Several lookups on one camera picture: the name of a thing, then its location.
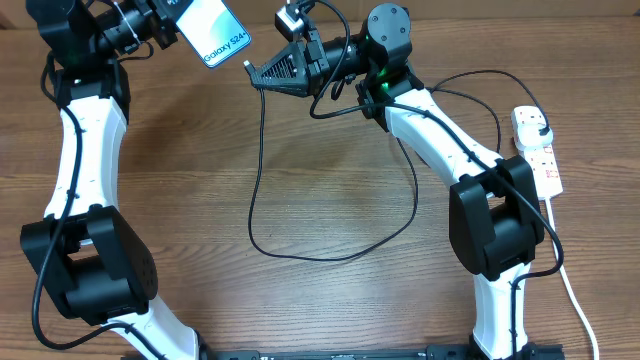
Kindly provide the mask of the black Samsung Galaxy smartphone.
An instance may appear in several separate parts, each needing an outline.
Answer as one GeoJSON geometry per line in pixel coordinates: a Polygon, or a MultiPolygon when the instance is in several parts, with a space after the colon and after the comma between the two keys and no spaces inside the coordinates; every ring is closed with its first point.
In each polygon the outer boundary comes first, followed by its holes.
{"type": "Polygon", "coordinates": [[[222,0],[193,0],[176,25],[208,68],[215,68],[251,43],[251,36],[222,0]]]}

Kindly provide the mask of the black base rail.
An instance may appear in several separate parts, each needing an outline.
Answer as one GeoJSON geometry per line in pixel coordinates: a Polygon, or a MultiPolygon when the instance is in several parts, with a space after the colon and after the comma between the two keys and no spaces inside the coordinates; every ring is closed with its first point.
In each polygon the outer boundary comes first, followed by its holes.
{"type": "MultiPolygon", "coordinates": [[[[423,349],[396,349],[346,352],[288,352],[259,353],[258,351],[207,350],[196,359],[209,360],[465,360],[488,359],[479,349],[471,345],[429,345],[423,349]]],[[[525,345],[516,359],[564,360],[562,345],[525,345]]]]}

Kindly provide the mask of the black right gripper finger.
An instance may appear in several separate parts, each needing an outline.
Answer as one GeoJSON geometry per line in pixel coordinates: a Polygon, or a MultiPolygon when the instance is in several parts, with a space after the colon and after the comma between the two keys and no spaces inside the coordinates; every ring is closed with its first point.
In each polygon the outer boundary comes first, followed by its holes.
{"type": "Polygon", "coordinates": [[[308,97],[309,85],[305,82],[283,81],[282,79],[266,79],[256,81],[252,86],[258,90],[272,91],[296,97],[308,97]]]}
{"type": "Polygon", "coordinates": [[[300,43],[291,42],[262,66],[247,64],[250,81],[256,86],[307,86],[306,61],[300,43]]]}

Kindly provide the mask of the white USB charger plug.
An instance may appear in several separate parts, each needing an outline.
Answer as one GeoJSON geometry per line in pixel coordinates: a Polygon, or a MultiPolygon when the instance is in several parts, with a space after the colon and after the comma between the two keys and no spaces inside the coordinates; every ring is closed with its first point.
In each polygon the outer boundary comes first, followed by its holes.
{"type": "Polygon", "coordinates": [[[514,128],[515,146],[519,151],[533,151],[552,144],[554,134],[549,130],[546,134],[542,134],[537,124],[527,125],[517,123],[514,128]]]}

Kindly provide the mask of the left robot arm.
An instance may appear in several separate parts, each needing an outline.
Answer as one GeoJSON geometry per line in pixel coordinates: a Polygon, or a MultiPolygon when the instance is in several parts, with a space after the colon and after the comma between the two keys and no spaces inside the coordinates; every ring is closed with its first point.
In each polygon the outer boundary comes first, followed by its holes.
{"type": "Polygon", "coordinates": [[[119,211],[118,162],[129,124],[124,64],[142,46],[177,39],[185,1],[112,1],[94,15],[82,0],[28,0],[28,14],[50,51],[40,79],[63,126],[58,177],[43,218],[22,228],[21,248],[37,275],[31,305],[35,336],[41,297],[80,319],[91,335],[115,332],[147,359],[207,359],[201,336],[158,293],[144,242],[119,211]]]}

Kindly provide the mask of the white power strip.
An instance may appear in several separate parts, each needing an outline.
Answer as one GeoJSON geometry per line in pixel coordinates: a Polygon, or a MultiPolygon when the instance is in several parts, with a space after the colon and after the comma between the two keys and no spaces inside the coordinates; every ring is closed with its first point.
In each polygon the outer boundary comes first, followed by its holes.
{"type": "MultiPolygon", "coordinates": [[[[540,131],[546,128],[546,121],[541,110],[535,106],[514,108],[511,112],[511,121],[513,130],[517,123],[537,124],[540,131]]],[[[533,171],[536,192],[540,201],[550,200],[563,192],[552,144],[533,151],[522,152],[518,150],[518,153],[528,162],[533,171]]]]}

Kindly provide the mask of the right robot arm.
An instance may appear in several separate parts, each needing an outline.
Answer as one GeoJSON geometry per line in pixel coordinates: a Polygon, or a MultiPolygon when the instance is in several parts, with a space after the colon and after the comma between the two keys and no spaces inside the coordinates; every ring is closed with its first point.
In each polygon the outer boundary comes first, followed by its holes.
{"type": "Polygon", "coordinates": [[[319,99],[328,87],[357,79],[364,116],[406,142],[449,189],[450,243],[474,276],[468,358],[532,358],[524,285],[544,230],[530,165],[480,145],[438,107],[409,63],[406,8],[378,5],[359,33],[324,42],[309,16],[313,6],[295,1],[276,13],[288,44],[263,66],[245,66],[253,87],[319,99]]]}

